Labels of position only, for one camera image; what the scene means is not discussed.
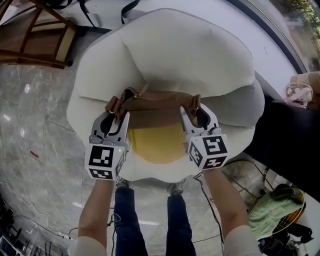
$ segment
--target tile floor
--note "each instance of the tile floor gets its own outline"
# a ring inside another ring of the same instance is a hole
[[[78,226],[81,205],[94,185],[94,180],[83,171],[84,146],[68,123],[66,110],[80,57],[100,36],[90,32],[80,38],[73,51],[74,64],[65,70],[0,65],[0,193],[15,215],[29,217],[55,234],[68,234]],[[223,170],[259,196],[263,180],[252,164],[235,163]],[[248,208],[251,207],[254,198],[234,181],[233,184]],[[136,212],[150,256],[165,255],[167,187],[167,183],[155,179],[138,180],[133,186]],[[208,202],[192,177],[185,183],[183,197],[193,230],[192,240],[218,235],[219,228]],[[21,227],[22,236],[36,246],[44,248],[45,242],[52,241],[53,256],[67,254],[71,242],[68,239],[54,236],[23,217],[16,217],[14,225]],[[113,226],[107,230],[108,255],[112,233]],[[77,230],[71,236],[76,238]],[[198,256],[222,254],[218,236],[194,246]]]

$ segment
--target green cloth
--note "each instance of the green cloth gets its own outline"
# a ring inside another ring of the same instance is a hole
[[[272,235],[282,217],[301,208],[291,199],[274,200],[270,192],[260,198],[248,214],[249,226],[258,239]]]

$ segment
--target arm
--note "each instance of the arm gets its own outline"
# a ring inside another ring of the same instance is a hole
[[[114,182],[97,179],[79,220],[78,237],[90,237],[107,248],[107,224]]]
[[[221,217],[223,238],[236,227],[248,226],[245,203],[225,175],[219,169],[206,170],[203,175]]]

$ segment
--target jeans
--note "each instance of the jeans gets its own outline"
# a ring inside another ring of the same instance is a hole
[[[171,195],[167,200],[168,231],[166,256],[195,256],[191,241],[186,203],[181,195]],[[114,213],[121,221],[114,224],[116,231],[115,256],[147,256],[145,240],[140,231],[135,211],[135,192],[131,188],[119,187],[115,191]]]

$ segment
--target white shirt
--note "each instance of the white shirt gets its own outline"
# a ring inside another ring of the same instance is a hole
[[[70,256],[107,256],[105,247],[97,240],[81,236],[68,248]],[[257,240],[249,226],[233,229],[224,240],[224,256],[261,256]]]

